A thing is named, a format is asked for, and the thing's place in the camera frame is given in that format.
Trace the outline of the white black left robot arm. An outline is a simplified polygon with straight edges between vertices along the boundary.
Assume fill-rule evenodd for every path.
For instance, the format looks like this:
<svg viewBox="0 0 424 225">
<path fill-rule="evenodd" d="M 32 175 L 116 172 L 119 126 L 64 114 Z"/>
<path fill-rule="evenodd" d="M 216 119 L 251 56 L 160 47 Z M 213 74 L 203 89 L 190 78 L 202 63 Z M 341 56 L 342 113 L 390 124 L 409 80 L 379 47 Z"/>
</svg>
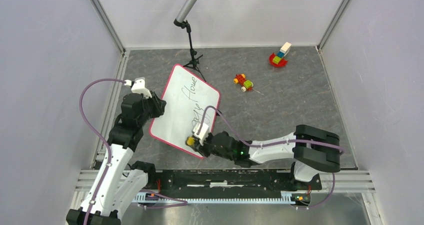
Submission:
<svg viewBox="0 0 424 225">
<path fill-rule="evenodd" d="M 121 113 L 108 135 L 109 150 L 88 195 L 78 209 L 68 211 L 69 225 L 120 225 L 136 194 L 157 183 L 154 164 L 142 161 L 131 165 L 123 184 L 120 180 L 144 135 L 143 126 L 164 114 L 166 102 L 152 91 L 148 96 L 127 94 L 120 106 Z"/>
</svg>

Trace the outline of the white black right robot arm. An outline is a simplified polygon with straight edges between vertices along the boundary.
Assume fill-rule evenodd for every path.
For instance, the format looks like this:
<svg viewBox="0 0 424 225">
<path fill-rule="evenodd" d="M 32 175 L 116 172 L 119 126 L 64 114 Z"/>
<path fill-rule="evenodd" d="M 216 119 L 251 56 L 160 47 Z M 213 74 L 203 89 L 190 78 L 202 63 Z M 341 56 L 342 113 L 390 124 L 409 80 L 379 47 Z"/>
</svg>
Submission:
<svg viewBox="0 0 424 225">
<path fill-rule="evenodd" d="M 212 134 L 204 123 L 198 123 L 186 145 L 203 157 L 214 155 L 243 168 L 282 159 L 294 159 L 289 184 L 302 189 L 318 173 L 338 173 L 345 149 L 340 137 L 332 132 L 309 125 L 297 125 L 295 131 L 269 140 L 243 140 L 226 131 Z"/>
</svg>

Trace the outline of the pink framed whiteboard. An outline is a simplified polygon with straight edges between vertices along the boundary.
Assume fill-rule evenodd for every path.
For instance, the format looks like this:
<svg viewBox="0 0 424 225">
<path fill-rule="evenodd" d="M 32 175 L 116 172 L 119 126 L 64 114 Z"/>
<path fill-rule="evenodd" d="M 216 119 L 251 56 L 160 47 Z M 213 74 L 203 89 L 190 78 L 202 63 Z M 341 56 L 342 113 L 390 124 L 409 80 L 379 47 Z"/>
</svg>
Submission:
<svg viewBox="0 0 424 225">
<path fill-rule="evenodd" d="M 221 93 L 182 65 L 176 64 L 161 99 L 166 101 L 164 114 L 152 120 L 149 128 L 151 137 L 202 159 L 200 153 L 186 145 L 186 140 L 192 135 L 193 127 L 201 122 L 204 109 L 219 106 Z"/>
</svg>

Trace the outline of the yellow bone shaped eraser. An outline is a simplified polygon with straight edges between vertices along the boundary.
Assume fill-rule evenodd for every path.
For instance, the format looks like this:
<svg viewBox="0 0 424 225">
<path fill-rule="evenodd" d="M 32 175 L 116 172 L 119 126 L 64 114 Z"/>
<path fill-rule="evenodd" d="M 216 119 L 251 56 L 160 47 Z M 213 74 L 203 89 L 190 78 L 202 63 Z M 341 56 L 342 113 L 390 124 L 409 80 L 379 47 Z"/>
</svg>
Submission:
<svg viewBox="0 0 424 225">
<path fill-rule="evenodd" d="M 185 142 L 185 144 L 189 147 L 193 147 L 196 142 L 196 139 L 192 136 L 189 136 Z"/>
</svg>

